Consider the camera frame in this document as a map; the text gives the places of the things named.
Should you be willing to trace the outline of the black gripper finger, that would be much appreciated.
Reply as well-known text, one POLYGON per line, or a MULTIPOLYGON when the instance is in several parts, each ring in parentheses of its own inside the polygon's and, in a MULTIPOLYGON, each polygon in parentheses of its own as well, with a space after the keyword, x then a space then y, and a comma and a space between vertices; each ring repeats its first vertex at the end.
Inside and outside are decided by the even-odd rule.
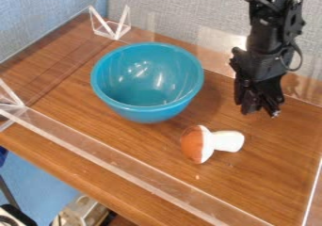
POLYGON ((241 99, 241 113, 249 114, 261 109, 264 106, 265 97, 257 90, 248 89, 241 99))
POLYGON ((248 81, 240 76, 236 76, 233 80, 233 100, 236 105, 241 105, 244 103, 247 87, 248 81))

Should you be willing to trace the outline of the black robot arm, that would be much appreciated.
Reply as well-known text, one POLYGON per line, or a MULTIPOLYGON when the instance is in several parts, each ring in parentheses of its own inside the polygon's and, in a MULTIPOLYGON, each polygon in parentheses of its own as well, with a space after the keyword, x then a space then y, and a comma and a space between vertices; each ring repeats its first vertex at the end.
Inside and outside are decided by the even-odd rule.
POLYGON ((304 0, 245 0, 249 34, 247 47, 231 49, 229 67, 235 72, 233 100, 241 113, 265 110, 271 117, 280 113, 284 102, 281 77, 297 69, 291 59, 301 54, 295 37, 305 22, 304 0))

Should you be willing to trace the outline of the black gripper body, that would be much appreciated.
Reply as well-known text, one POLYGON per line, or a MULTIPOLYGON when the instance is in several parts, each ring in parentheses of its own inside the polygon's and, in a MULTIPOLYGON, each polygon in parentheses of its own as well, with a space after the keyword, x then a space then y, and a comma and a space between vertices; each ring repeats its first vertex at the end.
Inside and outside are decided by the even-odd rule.
POLYGON ((261 108, 271 117, 277 117, 280 104, 284 102, 280 81, 288 71, 293 50, 284 49, 275 54, 259 54, 233 47, 231 53, 228 64, 235 77, 240 76, 248 81, 247 89, 263 93, 265 102, 261 108))

